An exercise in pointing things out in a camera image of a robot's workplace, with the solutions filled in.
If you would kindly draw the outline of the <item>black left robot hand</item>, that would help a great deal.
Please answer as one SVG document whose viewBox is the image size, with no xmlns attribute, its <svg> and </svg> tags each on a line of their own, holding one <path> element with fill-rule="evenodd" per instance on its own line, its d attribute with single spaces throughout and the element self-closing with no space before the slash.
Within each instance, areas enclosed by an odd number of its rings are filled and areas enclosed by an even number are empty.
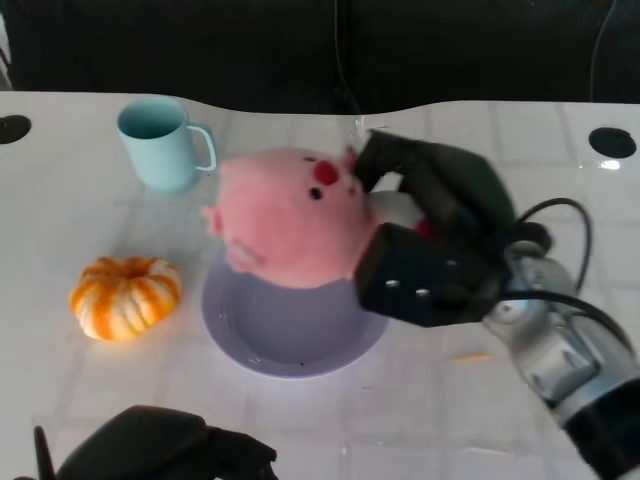
<svg viewBox="0 0 640 480">
<path fill-rule="evenodd" d="M 79 445 L 58 479 L 274 479 L 276 451 L 195 414 L 133 406 Z"/>
</svg>

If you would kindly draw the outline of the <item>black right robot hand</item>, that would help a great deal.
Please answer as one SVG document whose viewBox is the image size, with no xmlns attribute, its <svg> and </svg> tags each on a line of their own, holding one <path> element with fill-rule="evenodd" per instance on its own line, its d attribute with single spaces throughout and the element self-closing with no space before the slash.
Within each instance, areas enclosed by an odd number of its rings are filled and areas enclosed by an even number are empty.
<svg viewBox="0 0 640 480">
<path fill-rule="evenodd" d="M 371 198 L 400 175 L 353 282 L 360 305 L 423 328 L 476 323 L 507 281 L 501 239 L 516 215 L 489 162 L 468 150 L 372 131 L 355 175 Z"/>
</svg>

